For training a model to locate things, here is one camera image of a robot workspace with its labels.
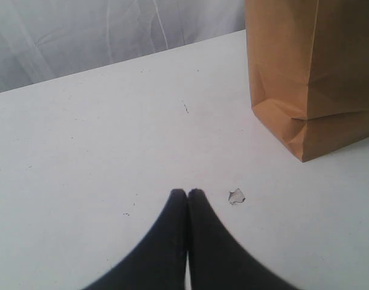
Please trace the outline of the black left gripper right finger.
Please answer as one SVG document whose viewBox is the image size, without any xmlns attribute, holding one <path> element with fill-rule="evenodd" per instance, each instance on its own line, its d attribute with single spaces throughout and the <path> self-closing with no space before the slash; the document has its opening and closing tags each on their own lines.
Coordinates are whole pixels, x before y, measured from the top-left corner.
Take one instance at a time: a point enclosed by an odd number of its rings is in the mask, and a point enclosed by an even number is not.
<svg viewBox="0 0 369 290">
<path fill-rule="evenodd" d="M 201 189 L 187 198 L 187 248 L 192 289 L 292 289 L 228 232 Z"/>
</svg>

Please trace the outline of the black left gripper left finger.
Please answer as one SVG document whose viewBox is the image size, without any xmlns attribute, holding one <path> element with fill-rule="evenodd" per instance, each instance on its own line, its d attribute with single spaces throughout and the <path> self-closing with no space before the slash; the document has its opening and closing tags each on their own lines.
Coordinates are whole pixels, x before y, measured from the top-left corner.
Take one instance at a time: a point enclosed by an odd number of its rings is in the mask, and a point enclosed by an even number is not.
<svg viewBox="0 0 369 290">
<path fill-rule="evenodd" d="M 185 289 L 187 195 L 170 192 L 161 214 L 139 244 L 88 289 Z"/>
</svg>

